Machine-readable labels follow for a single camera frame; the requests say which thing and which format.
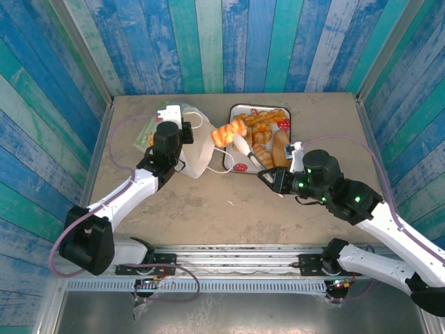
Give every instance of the strawberry print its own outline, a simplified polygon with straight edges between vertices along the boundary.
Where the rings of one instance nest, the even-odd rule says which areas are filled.
[[[286,118],[285,120],[282,120],[281,122],[277,122],[277,126],[281,130],[284,130],[285,132],[289,132],[289,130],[291,129],[291,120]]]
[[[234,170],[237,172],[245,172],[248,169],[248,165],[246,164],[236,164],[234,166]]]

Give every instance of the blue wooden wall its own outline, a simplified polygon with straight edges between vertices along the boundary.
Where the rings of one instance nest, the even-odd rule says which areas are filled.
[[[401,216],[445,247],[445,1],[425,0],[366,98]]]
[[[0,0],[0,333],[32,331],[106,108],[48,0]]]
[[[407,0],[64,0],[113,96],[356,93]]]

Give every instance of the croissant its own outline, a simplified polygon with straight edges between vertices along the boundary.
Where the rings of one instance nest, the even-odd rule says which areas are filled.
[[[258,143],[253,143],[252,148],[255,155],[258,157],[258,159],[261,160],[261,162],[267,169],[271,169],[274,167],[272,155],[269,153],[269,151],[267,151],[266,148]]]
[[[234,141],[234,134],[240,134],[242,136],[247,134],[247,129],[242,120],[233,120],[229,124],[213,130],[211,138],[216,146],[223,148]]]

